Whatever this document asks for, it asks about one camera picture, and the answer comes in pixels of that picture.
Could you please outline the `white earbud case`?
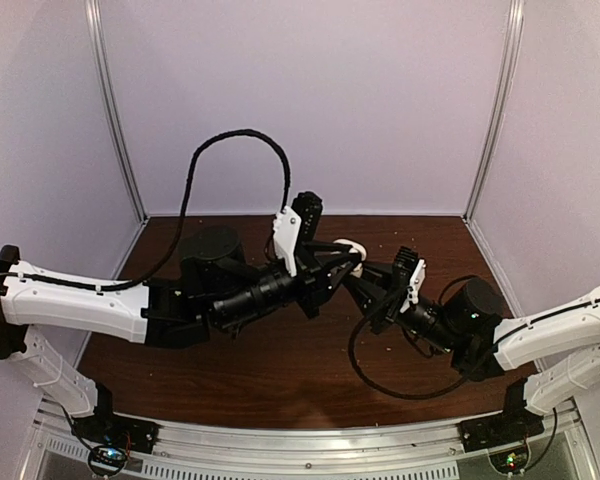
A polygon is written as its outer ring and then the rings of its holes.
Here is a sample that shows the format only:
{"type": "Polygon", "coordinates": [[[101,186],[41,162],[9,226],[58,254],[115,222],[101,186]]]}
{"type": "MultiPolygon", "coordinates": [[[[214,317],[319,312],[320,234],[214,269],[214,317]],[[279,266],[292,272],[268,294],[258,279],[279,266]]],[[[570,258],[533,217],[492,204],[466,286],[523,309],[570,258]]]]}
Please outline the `white earbud case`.
{"type": "Polygon", "coordinates": [[[360,279],[363,274],[364,262],[366,261],[368,256],[368,251],[366,247],[359,242],[345,238],[336,239],[334,243],[336,245],[345,247],[346,252],[350,256],[355,256],[357,258],[357,262],[354,264],[350,275],[352,277],[360,279]]]}

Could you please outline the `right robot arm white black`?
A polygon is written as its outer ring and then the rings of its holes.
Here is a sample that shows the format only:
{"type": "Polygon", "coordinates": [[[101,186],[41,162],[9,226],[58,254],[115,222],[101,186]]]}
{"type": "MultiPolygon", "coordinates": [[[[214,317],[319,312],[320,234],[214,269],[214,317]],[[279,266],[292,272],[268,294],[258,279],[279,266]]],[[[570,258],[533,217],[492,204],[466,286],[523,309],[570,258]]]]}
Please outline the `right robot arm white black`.
{"type": "Polygon", "coordinates": [[[468,381],[482,381],[512,371],[540,357],[567,357],[538,374],[511,385],[503,412],[493,419],[499,440],[515,440],[562,401],[600,381],[600,286],[580,298],[542,313],[505,318],[502,300],[483,279],[468,275],[447,302],[420,295],[425,264],[367,264],[345,286],[363,317],[354,327],[347,352],[356,375],[372,389],[396,399],[424,401],[446,395],[468,381]],[[371,380],[355,354],[364,327],[379,334],[391,326],[424,339],[452,356],[459,380],[428,393],[401,393],[371,380]]]}

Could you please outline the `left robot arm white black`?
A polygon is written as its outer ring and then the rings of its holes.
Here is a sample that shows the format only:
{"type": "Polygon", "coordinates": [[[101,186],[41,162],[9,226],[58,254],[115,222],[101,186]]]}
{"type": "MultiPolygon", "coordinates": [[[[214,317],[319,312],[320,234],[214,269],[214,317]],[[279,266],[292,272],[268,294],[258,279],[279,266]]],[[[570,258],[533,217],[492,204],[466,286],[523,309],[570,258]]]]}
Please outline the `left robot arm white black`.
{"type": "Polygon", "coordinates": [[[278,245],[271,262],[252,266],[238,234],[216,226],[184,243],[178,279],[105,283],[46,272],[7,245],[0,251],[0,360],[17,363],[72,419],[113,444],[124,424],[112,412],[109,390],[67,365],[42,326],[187,348],[207,341],[212,329],[237,334],[289,304],[317,316],[344,281],[361,273],[366,255],[350,240],[296,240],[278,245]]]}

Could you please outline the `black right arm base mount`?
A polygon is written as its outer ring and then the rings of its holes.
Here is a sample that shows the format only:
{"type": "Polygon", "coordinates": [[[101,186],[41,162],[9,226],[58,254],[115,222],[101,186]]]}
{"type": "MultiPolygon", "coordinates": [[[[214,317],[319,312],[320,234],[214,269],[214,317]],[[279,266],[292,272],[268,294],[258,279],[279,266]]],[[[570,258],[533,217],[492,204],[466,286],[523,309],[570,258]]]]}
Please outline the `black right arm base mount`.
{"type": "Polygon", "coordinates": [[[495,414],[459,423],[466,453],[522,442],[544,431],[543,418],[535,415],[508,417],[495,414]]]}

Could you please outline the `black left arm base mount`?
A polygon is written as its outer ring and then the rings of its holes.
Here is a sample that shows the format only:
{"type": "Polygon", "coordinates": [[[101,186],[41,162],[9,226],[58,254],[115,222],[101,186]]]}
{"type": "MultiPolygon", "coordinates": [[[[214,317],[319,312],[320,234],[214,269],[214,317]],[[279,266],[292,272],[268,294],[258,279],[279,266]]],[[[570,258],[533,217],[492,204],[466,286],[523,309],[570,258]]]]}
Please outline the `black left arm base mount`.
{"type": "Polygon", "coordinates": [[[84,440],[144,454],[153,452],[159,433],[155,422],[117,414],[71,420],[75,433],[84,440]]]}

